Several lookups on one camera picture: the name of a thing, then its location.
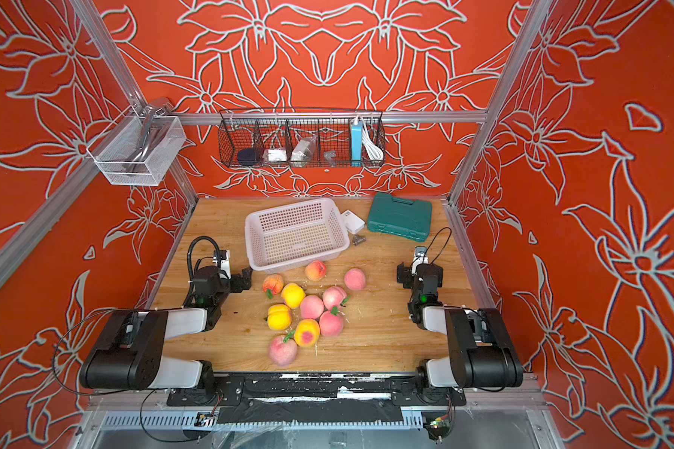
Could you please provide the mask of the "pink peach front with leaf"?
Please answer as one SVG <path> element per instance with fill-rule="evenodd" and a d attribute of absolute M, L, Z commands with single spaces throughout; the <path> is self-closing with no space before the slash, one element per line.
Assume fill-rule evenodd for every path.
<path fill-rule="evenodd" d="M 299 347 L 292 334 L 279 335 L 271 339 L 268 356 L 273 364 L 279 367 L 287 367 L 292 364 L 298 355 Z"/>

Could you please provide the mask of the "orange red peach with leaf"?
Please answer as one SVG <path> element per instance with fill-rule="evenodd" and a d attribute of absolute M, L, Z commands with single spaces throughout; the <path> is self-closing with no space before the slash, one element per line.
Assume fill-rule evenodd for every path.
<path fill-rule="evenodd" d="M 284 286 L 284 278 L 280 274 L 271 274 L 264 279 L 262 291 L 268 299 L 273 299 L 281 295 Z"/>

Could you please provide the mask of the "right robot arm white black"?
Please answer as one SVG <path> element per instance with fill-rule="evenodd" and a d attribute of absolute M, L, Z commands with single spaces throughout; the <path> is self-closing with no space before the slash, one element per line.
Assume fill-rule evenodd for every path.
<path fill-rule="evenodd" d="M 497 393 L 520 387 L 524 379 L 501 312 L 449 306 L 439 299 L 444 269 L 430 256 L 430 245 L 418 246 L 410 264 L 400 264 L 396 280 L 410 291 L 407 309 L 419 329 L 444 335 L 449 354 L 424 360 L 417 369 L 418 388 L 475 388 Z"/>

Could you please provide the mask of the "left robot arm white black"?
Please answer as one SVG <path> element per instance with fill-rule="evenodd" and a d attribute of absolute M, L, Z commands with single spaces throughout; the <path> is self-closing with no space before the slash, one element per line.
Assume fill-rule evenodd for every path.
<path fill-rule="evenodd" d="M 230 252 L 208 236 L 190 243 L 186 255 L 189 288 L 180 308 L 110 313 L 82 365 L 80 384 L 94 390 L 198 389 L 215 392 L 212 364 L 163 354 L 165 342 L 210 331 L 232 294 L 252 287 L 253 270 L 234 274 Z"/>

